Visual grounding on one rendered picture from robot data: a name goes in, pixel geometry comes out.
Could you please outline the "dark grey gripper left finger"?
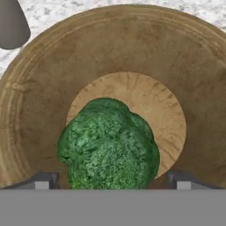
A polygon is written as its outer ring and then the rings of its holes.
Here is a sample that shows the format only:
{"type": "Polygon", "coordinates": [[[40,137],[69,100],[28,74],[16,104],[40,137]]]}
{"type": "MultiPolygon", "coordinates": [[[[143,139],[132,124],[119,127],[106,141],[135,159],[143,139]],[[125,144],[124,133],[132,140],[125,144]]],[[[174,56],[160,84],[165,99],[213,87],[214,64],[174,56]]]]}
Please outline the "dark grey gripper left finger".
{"type": "Polygon", "coordinates": [[[25,181],[4,187],[4,190],[54,190],[59,188],[59,174],[57,172],[39,171],[25,181]]]}

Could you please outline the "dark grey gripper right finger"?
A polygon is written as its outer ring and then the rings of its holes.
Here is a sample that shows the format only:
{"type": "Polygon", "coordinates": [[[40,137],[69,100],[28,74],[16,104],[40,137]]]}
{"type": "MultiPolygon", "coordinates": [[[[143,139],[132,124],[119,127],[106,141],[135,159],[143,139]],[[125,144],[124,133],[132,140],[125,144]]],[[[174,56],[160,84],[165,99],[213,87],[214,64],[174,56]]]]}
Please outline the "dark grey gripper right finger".
{"type": "Polygon", "coordinates": [[[167,173],[167,179],[169,186],[175,190],[222,190],[222,187],[202,182],[193,175],[183,171],[171,170],[167,173]]]}

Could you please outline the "grey rounded tap spout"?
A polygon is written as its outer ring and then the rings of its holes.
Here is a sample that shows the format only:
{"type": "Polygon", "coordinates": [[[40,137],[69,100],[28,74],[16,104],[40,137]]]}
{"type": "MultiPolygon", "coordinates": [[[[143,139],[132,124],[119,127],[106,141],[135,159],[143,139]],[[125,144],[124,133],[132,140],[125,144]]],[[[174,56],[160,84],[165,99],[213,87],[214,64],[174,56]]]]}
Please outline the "grey rounded tap spout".
{"type": "Polygon", "coordinates": [[[17,49],[30,36],[30,28],[19,1],[0,0],[0,48],[17,49]]]}

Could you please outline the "brown wooden bowl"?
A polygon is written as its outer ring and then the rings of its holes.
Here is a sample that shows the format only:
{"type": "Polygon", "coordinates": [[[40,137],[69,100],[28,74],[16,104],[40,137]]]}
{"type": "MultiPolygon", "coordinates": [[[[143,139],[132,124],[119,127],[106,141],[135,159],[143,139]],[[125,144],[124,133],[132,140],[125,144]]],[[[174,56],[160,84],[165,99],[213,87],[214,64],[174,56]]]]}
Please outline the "brown wooden bowl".
{"type": "Polygon", "coordinates": [[[0,78],[0,188],[57,172],[60,135],[90,101],[123,102],[151,127],[157,187],[171,170],[226,188],[226,33],[187,13],[126,4],[41,33],[0,78]]]}

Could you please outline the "green broccoli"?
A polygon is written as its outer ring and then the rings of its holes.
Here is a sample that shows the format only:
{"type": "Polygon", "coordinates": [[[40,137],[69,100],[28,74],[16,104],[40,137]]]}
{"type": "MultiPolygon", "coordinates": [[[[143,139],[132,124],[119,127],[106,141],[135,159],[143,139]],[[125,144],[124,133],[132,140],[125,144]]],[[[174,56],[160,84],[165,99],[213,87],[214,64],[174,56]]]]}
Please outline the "green broccoli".
{"type": "Polygon", "coordinates": [[[147,121],[112,98],[82,108],[63,129],[57,155],[73,190],[147,189],[160,165],[147,121]]]}

